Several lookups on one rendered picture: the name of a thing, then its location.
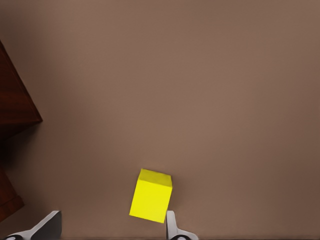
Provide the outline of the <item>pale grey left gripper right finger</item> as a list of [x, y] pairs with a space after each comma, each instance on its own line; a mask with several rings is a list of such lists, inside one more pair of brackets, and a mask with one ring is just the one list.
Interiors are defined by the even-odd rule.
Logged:
[[166, 212], [165, 225], [167, 240], [199, 240], [196, 234], [178, 228], [176, 215], [173, 210]]

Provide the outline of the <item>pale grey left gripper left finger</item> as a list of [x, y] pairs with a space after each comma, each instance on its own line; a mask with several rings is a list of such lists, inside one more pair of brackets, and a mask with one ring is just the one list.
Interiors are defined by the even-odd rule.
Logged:
[[12, 233], [2, 240], [60, 240], [62, 213], [54, 210], [29, 230]]

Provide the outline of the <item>dark brown wooden drawer cabinet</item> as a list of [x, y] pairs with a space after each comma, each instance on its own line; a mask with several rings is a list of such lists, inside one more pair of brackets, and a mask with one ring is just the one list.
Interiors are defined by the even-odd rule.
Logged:
[[[0, 143], [43, 121], [0, 41]], [[0, 222], [24, 206], [0, 164]]]

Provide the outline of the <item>yellow cube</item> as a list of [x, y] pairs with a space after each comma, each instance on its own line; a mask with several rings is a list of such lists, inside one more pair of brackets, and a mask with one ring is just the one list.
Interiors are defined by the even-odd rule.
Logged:
[[171, 175], [142, 168], [135, 185], [129, 215], [163, 224], [172, 191]]

